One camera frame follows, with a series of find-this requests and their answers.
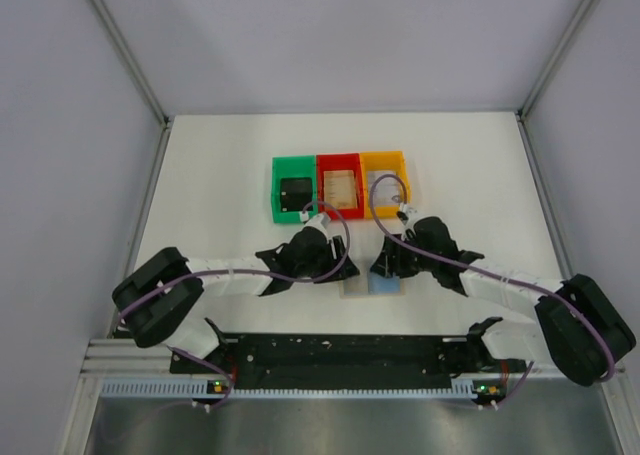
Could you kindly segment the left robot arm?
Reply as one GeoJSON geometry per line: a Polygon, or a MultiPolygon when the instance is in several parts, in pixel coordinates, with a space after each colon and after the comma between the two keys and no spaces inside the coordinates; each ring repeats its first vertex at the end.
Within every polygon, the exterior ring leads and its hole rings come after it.
{"type": "Polygon", "coordinates": [[[310,221],[290,241],[243,258],[191,259],[164,248],[121,282],[112,299],[138,347],[165,345],[204,359],[223,344],[214,322],[217,299],[266,297],[359,274],[343,238],[310,221]]]}

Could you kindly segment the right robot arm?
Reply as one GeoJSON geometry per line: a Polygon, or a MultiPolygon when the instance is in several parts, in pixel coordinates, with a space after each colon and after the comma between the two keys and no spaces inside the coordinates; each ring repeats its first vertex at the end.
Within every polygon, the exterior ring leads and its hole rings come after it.
{"type": "Polygon", "coordinates": [[[612,378],[636,338],[589,276],[535,277],[463,250],[438,217],[402,215],[404,230],[387,234],[371,272],[384,278],[430,274],[443,288],[514,314],[474,323],[467,336],[496,361],[552,364],[580,386],[612,378]]]}

